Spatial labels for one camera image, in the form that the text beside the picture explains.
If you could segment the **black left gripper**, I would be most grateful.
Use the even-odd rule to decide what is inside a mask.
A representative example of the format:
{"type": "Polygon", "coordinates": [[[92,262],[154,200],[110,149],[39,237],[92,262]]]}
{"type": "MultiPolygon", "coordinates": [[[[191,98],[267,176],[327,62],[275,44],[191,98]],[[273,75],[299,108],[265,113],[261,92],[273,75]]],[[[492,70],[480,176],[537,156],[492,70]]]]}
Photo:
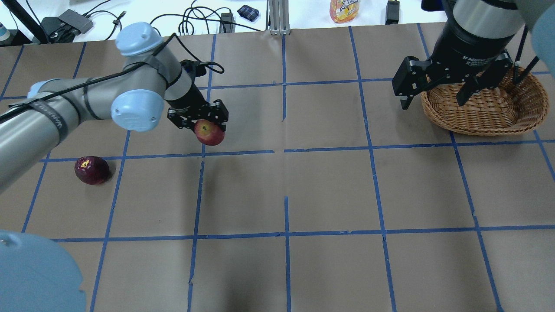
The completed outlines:
{"type": "Polygon", "coordinates": [[[226,132],[229,111],[220,99],[212,102],[202,100],[183,109],[168,108],[167,118],[179,129],[196,130],[196,122],[205,119],[226,132]]]}

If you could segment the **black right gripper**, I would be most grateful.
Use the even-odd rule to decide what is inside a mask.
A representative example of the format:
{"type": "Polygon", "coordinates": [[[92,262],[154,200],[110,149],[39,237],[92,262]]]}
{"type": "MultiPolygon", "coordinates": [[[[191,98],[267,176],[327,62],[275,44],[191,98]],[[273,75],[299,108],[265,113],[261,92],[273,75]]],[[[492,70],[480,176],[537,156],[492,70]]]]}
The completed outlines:
{"type": "Polygon", "coordinates": [[[392,89],[401,97],[401,108],[407,110],[416,93],[437,85],[463,83],[456,95],[461,107],[481,89],[497,87],[513,65],[504,48],[437,48],[426,60],[405,57],[392,79],[392,89]]]}

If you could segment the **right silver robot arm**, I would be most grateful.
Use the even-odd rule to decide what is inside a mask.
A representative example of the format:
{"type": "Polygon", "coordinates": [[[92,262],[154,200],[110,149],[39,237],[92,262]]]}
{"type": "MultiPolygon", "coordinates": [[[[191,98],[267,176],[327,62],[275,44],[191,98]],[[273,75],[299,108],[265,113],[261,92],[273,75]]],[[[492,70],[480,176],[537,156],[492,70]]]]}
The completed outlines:
{"type": "Polygon", "coordinates": [[[465,105],[482,89],[496,88],[513,66],[507,44],[523,27],[531,32],[538,59],[554,73],[554,2],[552,0],[433,0],[446,12],[444,26],[426,61],[408,56],[392,80],[402,109],[414,96],[438,85],[462,83],[456,95],[465,105]]]}

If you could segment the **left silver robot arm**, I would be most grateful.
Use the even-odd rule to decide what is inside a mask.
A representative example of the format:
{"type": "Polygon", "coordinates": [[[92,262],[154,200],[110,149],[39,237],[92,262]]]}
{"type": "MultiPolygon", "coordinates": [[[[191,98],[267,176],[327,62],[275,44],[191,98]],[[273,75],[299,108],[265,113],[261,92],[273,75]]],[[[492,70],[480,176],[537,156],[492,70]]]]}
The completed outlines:
{"type": "Polygon", "coordinates": [[[178,36],[164,40],[151,24],[133,23],[115,40],[125,57],[121,72],[32,85],[26,98],[1,114],[1,191],[90,120],[112,120],[125,130],[148,132],[158,126],[169,104],[175,126],[193,130],[197,120],[205,119],[224,132],[228,109],[221,100],[208,102],[195,84],[211,63],[178,61],[168,48],[172,39],[178,36]]]}

